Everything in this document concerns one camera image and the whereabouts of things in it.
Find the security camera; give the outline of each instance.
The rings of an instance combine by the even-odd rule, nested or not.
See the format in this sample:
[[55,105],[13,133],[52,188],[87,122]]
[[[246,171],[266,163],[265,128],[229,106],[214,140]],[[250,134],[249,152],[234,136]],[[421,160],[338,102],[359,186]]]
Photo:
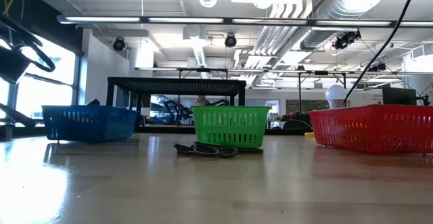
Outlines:
[[228,34],[224,42],[225,46],[230,48],[236,46],[236,38],[234,34]]
[[124,37],[117,37],[116,41],[113,43],[113,49],[115,51],[124,51],[128,48],[127,44],[124,42]]

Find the red basket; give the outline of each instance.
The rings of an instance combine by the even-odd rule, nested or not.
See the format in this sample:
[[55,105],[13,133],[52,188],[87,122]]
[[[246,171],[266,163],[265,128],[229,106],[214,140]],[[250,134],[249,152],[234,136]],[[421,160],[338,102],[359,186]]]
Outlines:
[[309,112],[316,142],[373,154],[433,153],[433,107],[371,105]]

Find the person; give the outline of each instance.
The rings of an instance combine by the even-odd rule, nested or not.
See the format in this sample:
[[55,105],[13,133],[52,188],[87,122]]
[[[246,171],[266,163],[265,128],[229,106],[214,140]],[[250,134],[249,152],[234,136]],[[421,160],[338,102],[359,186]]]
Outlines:
[[204,95],[199,95],[197,96],[197,104],[199,106],[205,106],[207,104],[209,104],[208,100],[206,99],[206,96]]

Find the table surface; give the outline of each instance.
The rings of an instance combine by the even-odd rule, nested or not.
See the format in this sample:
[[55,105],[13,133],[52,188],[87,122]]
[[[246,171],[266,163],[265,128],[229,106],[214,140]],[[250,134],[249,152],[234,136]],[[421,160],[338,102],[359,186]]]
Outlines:
[[0,223],[429,223],[433,159],[265,136],[263,155],[180,157],[195,135],[0,143]]

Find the plastic basket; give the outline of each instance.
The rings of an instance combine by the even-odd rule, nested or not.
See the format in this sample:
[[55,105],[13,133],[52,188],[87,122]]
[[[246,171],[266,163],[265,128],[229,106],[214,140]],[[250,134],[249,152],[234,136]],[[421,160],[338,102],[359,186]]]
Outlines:
[[309,112],[316,142],[373,154],[433,153],[433,107],[371,105]]
[[42,106],[50,140],[102,142],[133,134],[138,112],[112,106]]
[[268,107],[194,106],[192,110],[201,143],[237,148],[263,144]]

